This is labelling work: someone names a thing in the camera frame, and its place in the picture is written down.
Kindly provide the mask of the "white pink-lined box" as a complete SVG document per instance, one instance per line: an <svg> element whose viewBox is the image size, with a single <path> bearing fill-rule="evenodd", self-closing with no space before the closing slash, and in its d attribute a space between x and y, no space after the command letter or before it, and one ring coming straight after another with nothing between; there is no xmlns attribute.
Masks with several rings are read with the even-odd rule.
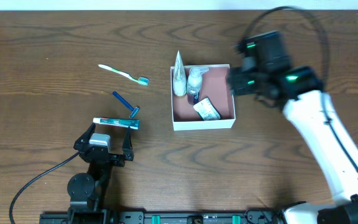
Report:
<svg viewBox="0 0 358 224"><path fill-rule="evenodd" d="M172 123L175 131L202 129L230 129L236 120L234 97L226 83L230 65L207 65L209 71L203 75L201 99L209 98L221 119L204 121L189 104L187 97L171 93Z"/></svg>

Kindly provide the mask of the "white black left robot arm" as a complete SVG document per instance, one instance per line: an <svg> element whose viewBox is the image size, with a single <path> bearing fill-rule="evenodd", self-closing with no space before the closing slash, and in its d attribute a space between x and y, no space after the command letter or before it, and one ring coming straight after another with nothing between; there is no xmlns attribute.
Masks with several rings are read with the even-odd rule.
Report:
<svg viewBox="0 0 358 224"><path fill-rule="evenodd" d="M131 128L126 129L122 153L111 152L108 134L95 133L96 125L90 127L75 141L73 148L79 157L89 164L88 171L74 175L68 182L70 196L68 223L117 223L118 214L104 208L104 199L113 167L123 167L134 159Z"/></svg>

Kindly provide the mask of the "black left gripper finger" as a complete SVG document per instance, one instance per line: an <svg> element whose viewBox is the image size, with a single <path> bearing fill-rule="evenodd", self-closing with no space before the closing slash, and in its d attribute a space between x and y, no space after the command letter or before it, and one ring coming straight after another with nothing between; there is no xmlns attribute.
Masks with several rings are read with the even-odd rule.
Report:
<svg viewBox="0 0 358 224"><path fill-rule="evenodd" d="M75 141L73 148L78 152L86 152L90 148L90 139L94 134L96 125L92 123L89 128Z"/></svg>
<svg viewBox="0 0 358 224"><path fill-rule="evenodd" d="M132 147L131 141L131 128L127 128L126 134L124 137L124 141L122 144L122 151L126 161L133 161L134 160L134 151Z"/></svg>

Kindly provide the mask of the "white Pantene tube gold cap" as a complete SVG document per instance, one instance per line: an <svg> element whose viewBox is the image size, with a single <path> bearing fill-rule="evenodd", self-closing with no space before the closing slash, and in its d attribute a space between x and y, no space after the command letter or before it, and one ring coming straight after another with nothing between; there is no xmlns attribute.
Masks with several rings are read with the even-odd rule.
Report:
<svg viewBox="0 0 358 224"><path fill-rule="evenodd" d="M173 69L173 93L177 97L184 97L187 91L186 73L180 51L177 52L175 66Z"/></svg>

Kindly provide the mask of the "clear foam pump bottle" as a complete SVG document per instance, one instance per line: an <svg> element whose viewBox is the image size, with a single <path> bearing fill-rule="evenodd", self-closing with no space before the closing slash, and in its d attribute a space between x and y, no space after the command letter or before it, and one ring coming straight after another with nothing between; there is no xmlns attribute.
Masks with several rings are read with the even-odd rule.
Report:
<svg viewBox="0 0 358 224"><path fill-rule="evenodd" d="M187 80L187 99L189 104L195 105L200 100L200 91L203 83L203 74L209 71L208 67L192 67Z"/></svg>

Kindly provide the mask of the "green white soap box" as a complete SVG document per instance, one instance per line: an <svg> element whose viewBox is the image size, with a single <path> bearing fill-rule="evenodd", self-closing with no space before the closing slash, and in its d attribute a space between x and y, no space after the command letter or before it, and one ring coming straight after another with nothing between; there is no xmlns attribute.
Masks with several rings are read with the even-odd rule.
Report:
<svg viewBox="0 0 358 224"><path fill-rule="evenodd" d="M193 105L193 108L204 121L214 121L221 119L221 115L213 106L208 97Z"/></svg>

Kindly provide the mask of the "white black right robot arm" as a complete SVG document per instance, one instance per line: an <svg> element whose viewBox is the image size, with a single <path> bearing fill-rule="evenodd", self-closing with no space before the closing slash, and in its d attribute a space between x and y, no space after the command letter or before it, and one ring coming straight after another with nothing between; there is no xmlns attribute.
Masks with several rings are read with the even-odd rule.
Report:
<svg viewBox="0 0 358 224"><path fill-rule="evenodd" d="M280 209L274 223L358 223L358 148L308 66L293 67L279 32L243 38L241 67L227 84L234 95L271 100L297 129L323 171L333 205L299 202Z"/></svg>

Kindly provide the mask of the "teal white toothpaste tube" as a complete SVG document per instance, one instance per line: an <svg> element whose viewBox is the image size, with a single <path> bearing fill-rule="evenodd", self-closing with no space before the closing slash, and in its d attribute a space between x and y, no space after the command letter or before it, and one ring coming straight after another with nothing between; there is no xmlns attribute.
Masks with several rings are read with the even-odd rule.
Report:
<svg viewBox="0 0 358 224"><path fill-rule="evenodd" d="M118 119L118 118L95 117L95 118L93 118L93 123L109 125L109 126L117 126L117 127L122 127L122 128L131 128L131 129L139 128L139 120L138 119Z"/></svg>

